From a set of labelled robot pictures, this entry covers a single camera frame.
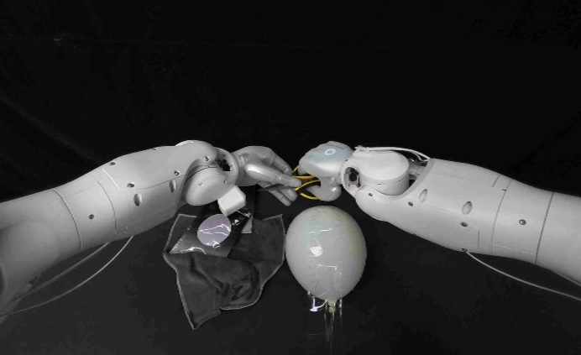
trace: black backdrop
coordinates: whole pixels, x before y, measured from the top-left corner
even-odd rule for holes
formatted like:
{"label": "black backdrop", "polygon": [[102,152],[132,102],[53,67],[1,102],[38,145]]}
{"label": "black backdrop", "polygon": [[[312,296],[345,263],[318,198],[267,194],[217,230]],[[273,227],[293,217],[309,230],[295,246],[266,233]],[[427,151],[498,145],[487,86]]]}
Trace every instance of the black backdrop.
{"label": "black backdrop", "polygon": [[[0,3],[0,201],[185,139],[265,145],[291,164],[328,140],[407,147],[581,196],[579,0]],[[347,195],[331,204],[368,252],[344,298],[348,352],[581,351],[577,302],[374,221]],[[311,205],[260,196],[257,215],[288,225]],[[1,354],[305,351],[305,293],[285,265],[254,306],[190,330],[168,231],[138,235],[96,279],[5,321]],[[581,295],[543,269],[487,261]]]}

